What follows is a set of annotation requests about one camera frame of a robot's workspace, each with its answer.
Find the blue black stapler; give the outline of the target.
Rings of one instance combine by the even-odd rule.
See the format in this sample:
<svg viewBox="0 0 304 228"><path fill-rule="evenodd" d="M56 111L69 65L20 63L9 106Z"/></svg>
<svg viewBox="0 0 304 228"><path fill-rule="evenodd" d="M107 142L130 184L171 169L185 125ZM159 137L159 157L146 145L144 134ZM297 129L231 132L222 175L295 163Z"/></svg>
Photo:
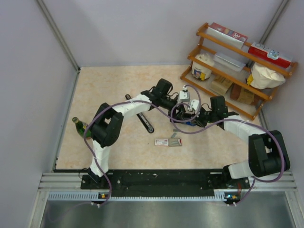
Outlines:
<svg viewBox="0 0 304 228"><path fill-rule="evenodd" d="M189 125L189 126L196 126L194 123L192 122L178 122L179 124L185 124L185 125Z"/></svg>

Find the red white staple box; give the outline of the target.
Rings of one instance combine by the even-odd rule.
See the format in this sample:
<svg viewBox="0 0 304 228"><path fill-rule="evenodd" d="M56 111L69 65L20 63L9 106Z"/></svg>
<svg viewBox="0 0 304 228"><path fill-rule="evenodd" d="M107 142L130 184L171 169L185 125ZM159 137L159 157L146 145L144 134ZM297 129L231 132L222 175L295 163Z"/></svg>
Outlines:
<svg viewBox="0 0 304 228"><path fill-rule="evenodd" d="M155 139L155 146L182 146L182 140L180 138Z"/></svg>

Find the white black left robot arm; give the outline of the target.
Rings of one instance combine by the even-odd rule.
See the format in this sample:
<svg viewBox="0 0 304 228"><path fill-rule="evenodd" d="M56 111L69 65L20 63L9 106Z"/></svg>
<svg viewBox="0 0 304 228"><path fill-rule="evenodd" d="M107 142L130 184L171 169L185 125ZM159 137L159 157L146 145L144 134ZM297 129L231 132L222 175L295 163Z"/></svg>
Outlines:
<svg viewBox="0 0 304 228"><path fill-rule="evenodd" d="M124 120L150 111L155 106L168 110L168 114L170 114L176 104L190 101L190 94L186 87L183 87L173 99L169 96L172 89L172 83L162 78L156 86L142 91L125 104L113 107L108 103L100 105L95 114L94 123L90 127L94 156L88 175L91 177L93 185L97 188L107 185L108 177L104 173L109 170L110 149L119 137Z"/></svg>

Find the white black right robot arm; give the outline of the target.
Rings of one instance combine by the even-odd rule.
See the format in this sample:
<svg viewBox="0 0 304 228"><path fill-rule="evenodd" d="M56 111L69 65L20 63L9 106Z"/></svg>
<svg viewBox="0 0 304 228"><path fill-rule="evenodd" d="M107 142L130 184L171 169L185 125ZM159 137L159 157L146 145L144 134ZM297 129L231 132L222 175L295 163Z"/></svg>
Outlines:
<svg viewBox="0 0 304 228"><path fill-rule="evenodd" d="M233 188L239 179L247 177L266 182L264 177L275 173L278 176L272 181L277 181L290 169L285 142L278 130L268 131L229 112L223 96L211 97L210 102L211 109L206 111L199 100L189 101L188 110L196 114L193 123L201 127L213 123L248 145L248 160L223 168L221 180L225 187Z"/></svg>

